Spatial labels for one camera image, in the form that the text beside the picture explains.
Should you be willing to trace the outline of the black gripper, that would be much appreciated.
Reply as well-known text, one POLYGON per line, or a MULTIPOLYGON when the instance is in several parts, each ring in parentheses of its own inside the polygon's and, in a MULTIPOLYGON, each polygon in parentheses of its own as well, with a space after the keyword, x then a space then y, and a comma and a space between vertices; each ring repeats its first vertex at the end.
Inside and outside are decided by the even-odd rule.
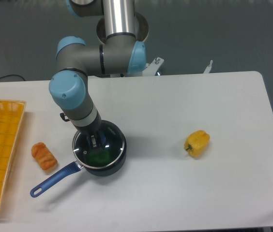
MULTIPOLYGON (((94 136, 95 133, 98 132, 98 130, 101 127, 102 120, 101 116, 98 113, 93 120, 90 119, 89 122, 81 123, 80 120, 71 120, 74 127, 77 129, 77 131, 85 136, 90 136, 90 148, 91 150, 94 150, 97 148, 97 142, 96 138, 94 136)), ((105 148, 106 146, 106 136, 103 131, 99 131, 97 133, 99 145, 102 148, 105 148)))

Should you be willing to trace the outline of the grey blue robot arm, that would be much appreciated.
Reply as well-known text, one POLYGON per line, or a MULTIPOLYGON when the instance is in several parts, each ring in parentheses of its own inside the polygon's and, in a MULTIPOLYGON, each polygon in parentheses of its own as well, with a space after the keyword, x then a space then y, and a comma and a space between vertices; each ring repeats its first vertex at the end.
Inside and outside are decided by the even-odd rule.
POLYGON ((78 17, 103 15, 106 42, 87 46, 79 37, 60 40, 57 73, 49 83, 54 102, 93 147, 105 147, 101 117, 88 91, 88 76, 127 74, 146 68, 146 48, 137 40, 133 0, 68 0, 78 17))

